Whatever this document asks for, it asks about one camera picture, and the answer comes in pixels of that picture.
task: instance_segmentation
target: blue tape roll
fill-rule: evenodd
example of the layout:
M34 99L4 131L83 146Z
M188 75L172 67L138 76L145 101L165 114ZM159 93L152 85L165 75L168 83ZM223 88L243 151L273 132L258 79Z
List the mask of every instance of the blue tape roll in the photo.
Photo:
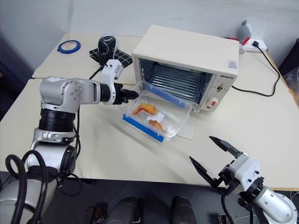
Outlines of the blue tape roll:
M71 49L71 50L64 50L62 49L62 46L65 44L65 43L68 43L68 42L74 42L76 43L76 47ZM58 46L58 49L57 51L59 51L60 53L63 53L63 54L71 54L71 53L74 53L76 51L78 51L79 49L81 48L81 44L79 41L76 41L76 40L69 40L69 41L65 41L63 43L61 43L59 46Z

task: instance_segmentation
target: oven label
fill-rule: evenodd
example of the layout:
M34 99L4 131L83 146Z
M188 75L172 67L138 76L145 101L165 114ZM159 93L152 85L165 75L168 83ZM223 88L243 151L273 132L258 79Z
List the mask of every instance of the oven label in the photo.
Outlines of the oven label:
M237 69L237 62L236 61L228 61L228 67L230 69Z

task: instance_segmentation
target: sticker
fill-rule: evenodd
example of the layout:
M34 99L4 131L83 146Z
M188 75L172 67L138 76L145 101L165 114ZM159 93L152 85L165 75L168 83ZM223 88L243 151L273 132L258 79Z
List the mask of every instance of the sticker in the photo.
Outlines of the sticker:
M61 77L50 77L50 78L48 78L47 79L47 81L49 81L49 82L56 82L56 81L61 81L61 80L64 80L64 79L66 79L66 78L61 78Z
M158 122L161 122L163 120L164 116L165 116L164 114L162 114L162 113L159 112L156 115L150 115L150 116L148 116L146 118L146 120L156 120Z
M236 61L228 61L228 67L230 69L237 69L237 62Z

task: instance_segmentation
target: power strip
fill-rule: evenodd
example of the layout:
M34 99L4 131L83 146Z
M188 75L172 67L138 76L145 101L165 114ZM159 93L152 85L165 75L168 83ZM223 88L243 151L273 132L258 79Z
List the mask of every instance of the power strip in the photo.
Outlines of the power strip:
M243 48L247 51L247 52L256 52L256 53L260 53L260 50L254 46L252 46L253 41L257 41L259 43L259 47L260 49L265 52L267 50L267 46L264 43L263 40L258 40L258 39L250 39L244 46Z

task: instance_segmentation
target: white table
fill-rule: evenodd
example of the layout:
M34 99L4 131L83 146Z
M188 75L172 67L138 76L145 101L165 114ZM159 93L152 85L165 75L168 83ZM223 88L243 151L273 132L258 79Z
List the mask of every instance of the white table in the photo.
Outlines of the white table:
M46 78L47 76L59 76L66 78L89 78L99 67L99 63L89 56L89 51L98 48L98 41L101 35L65 34L57 46L48 55L45 61L39 66L33 78ZM118 49L132 53L141 37L115 36L118 42ZM81 48L72 54L62 54L57 51L60 43L67 40L77 40ZM126 67L121 77L116 81L123 84L136 84L133 65Z
M89 57L88 50L92 48L83 45L81 49L85 49ZM83 75L97 68L96 64L92 69L74 64L69 71L63 64L70 65L71 58L62 59L61 56L53 51L36 70L35 77L74 77L76 70L80 71L77 74ZM84 61L93 64L90 58ZM261 54L247 53L240 61L235 86L271 93L276 77ZM22 156L30 149L33 130L40 118L40 82L41 79L28 82L0 123L1 171L6 170L4 160L8 154ZM207 185L197 174L189 155L215 177L233 159L208 138L212 135L259 159L266 185L299 189L299 179L296 178L299 169L299 109L281 80L271 98L230 89L216 111L197 115L194 140L176 136L169 142L159 143L128 125L121 115L118 106L81 107L82 151L75 174L83 178Z

